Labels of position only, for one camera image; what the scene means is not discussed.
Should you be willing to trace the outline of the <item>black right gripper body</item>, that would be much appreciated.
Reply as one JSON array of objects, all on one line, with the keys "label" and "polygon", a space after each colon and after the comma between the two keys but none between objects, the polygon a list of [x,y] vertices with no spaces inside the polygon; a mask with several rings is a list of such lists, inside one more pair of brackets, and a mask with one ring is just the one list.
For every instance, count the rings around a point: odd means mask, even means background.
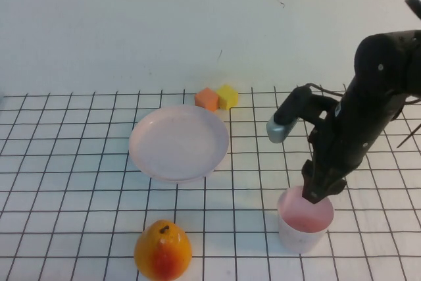
[{"label": "black right gripper body", "polygon": [[373,101],[356,93],[346,93],[310,133],[313,160],[309,175],[343,178],[354,171],[401,109],[401,95]]}]

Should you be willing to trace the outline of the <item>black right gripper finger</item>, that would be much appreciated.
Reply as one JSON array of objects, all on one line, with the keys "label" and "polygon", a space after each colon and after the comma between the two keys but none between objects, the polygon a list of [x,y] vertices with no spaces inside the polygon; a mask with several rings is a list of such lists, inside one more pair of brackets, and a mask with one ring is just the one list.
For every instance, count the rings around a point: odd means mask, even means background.
[{"label": "black right gripper finger", "polygon": [[347,185],[346,175],[329,174],[323,180],[323,196],[340,194]]},{"label": "black right gripper finger", "polygon": [[311,203],[319,203],[325,198],[324,173],[313,161],[307,159],[301,169],[303,176],[302,197]]}]

